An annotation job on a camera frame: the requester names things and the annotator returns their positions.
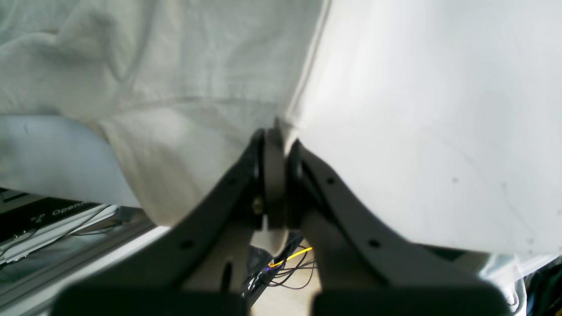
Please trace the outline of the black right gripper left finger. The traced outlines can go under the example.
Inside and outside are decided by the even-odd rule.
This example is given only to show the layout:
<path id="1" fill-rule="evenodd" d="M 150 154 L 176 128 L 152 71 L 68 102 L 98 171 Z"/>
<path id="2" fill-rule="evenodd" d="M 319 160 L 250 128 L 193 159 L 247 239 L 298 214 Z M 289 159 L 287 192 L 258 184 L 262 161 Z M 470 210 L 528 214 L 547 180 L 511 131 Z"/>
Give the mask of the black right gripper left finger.
<path id="1" fill-rule="evenodd" d="M 278 128 L 259 129 L 193 212 L 154 242 L 66 288 L 53 316 L 245 316 L 255 231 L 285 228 Z"/>

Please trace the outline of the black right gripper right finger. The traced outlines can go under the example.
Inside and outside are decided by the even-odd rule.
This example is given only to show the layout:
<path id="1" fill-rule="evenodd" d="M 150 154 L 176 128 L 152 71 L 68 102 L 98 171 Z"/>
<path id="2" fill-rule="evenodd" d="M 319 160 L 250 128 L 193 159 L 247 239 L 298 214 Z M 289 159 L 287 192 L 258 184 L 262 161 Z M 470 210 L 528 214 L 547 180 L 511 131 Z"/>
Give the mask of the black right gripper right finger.
<path id="1" fill-rule="evenodd" d="M 288 228 L 315 252 L 312 316 L 507 316 L 492 284 L 413 244 L 377 218 L 299 140 L 288 154 Z"/>

